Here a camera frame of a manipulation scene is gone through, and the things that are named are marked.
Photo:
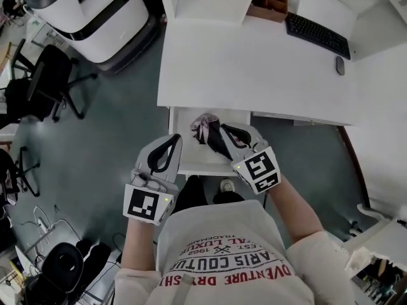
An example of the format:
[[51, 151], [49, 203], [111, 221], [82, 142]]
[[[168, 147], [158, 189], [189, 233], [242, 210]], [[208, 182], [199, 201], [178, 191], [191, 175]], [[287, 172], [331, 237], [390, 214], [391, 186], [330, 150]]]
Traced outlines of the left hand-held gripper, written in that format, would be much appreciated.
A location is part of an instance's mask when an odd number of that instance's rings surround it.
[[[123, 215], [147, 224], [160, 225], [176, 204], [176, 181], [183, 140], [179, 134], [158, 138], [146, 145], [125, 185]], [[155, 173], [158, 177], [148, 175]]]

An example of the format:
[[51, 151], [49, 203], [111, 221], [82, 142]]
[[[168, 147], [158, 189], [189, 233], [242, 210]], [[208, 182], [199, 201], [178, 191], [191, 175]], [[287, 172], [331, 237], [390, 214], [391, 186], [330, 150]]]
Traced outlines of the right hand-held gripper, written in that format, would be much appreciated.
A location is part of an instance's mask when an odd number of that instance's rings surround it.
[[254, 194], [266, 192], [280, 183], [274, 151], [255, 127], [223, 123], [219, 131], [232, 160], [233, 171]]

